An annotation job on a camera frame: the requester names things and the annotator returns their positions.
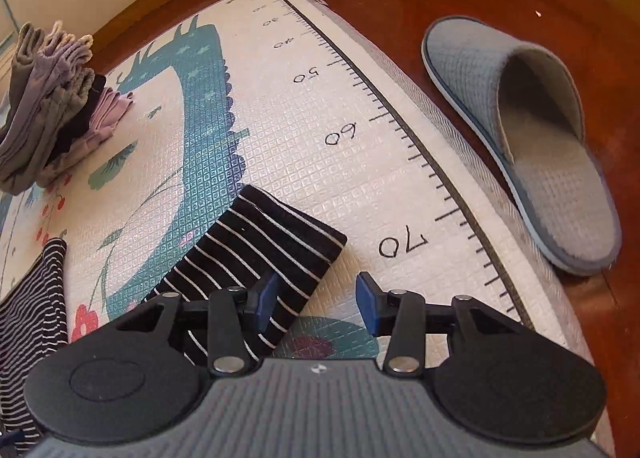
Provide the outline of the printed foam play mat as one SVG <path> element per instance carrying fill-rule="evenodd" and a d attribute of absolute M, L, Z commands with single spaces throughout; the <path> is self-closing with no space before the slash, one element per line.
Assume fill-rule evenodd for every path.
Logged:
<path fill-rule="evenodd" d="M 122 62 L 134 103 L 47 187 L 1 190 L 1 303 L 66 242 L 67 343 L 29 371 L 20 457 L 606 457 L 604 381 L 497 181 L 381 51 L 316 0 L 222 0 Z M 346 236 L 268 356 L 146 300 L 245 186 Z M 373 337 L 383 291 L 450 331 Z"/>

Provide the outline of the navy white striped garment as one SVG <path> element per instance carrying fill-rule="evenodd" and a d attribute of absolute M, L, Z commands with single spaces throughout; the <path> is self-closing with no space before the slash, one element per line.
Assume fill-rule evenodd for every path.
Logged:
<path fill-rule="evenodd" d="M 218 289 L 253 288 L 271 274 L 282 282 L 267 325 L 249 335 L 253 357 L 278 346 L 324 275 L 340 256 L 345 235 L 290 207 L 265 190 L 242 188 L 186 255 L 145 294 L 146 300 L 177 292 L 185 301 L 205 300 Z M 24 400 L 24 383 L 40 360 L 67 343 L 63 267 L 67 245 L 49 240 L 27 274 L 1 303 L 1 424 L 21 431 L 19 454 L 40 439 Z"/>

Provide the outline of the stack of folded clothes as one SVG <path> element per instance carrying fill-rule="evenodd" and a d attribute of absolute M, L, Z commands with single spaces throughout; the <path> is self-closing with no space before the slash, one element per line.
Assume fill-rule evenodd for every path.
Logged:
<path fill-rule="evenodd" d="M 17 196 L 49 186 L 111 138 L 134 103 L 88 68 L 93 37 L 55 22 L 50 33 L 25 23 L 17 37 L 1 110 L 1 190 Z"/>

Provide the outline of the grey blue slipper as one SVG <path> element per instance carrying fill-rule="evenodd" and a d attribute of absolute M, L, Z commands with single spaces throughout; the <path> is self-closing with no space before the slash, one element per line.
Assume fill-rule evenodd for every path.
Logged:
<path fill-rule="evenodd" d="M 591 276 L 620 254 L 622 227 L 586 144 L 582 100 L 562 60 L 468 17 L 426 30 L 425 70 L 496 161 L 542 254 Z"/>

